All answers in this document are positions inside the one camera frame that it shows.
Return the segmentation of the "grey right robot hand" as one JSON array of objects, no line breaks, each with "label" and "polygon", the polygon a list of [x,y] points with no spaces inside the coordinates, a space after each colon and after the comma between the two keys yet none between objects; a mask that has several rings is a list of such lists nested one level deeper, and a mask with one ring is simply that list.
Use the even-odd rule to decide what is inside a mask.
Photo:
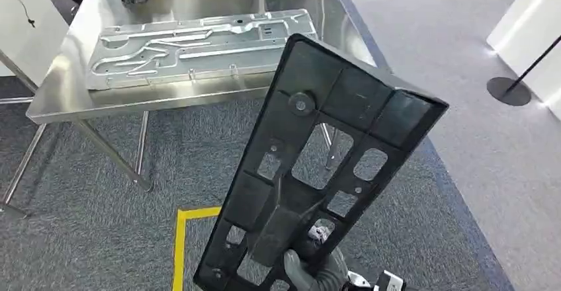
[{"label": "grey right robot hand", "polygon": [[298,253],[288,249],[283,255],[284,271],[297,290],[342,290],[348,281],[348,266],[340,248],[335,247],[315,275],[308,271]]}]

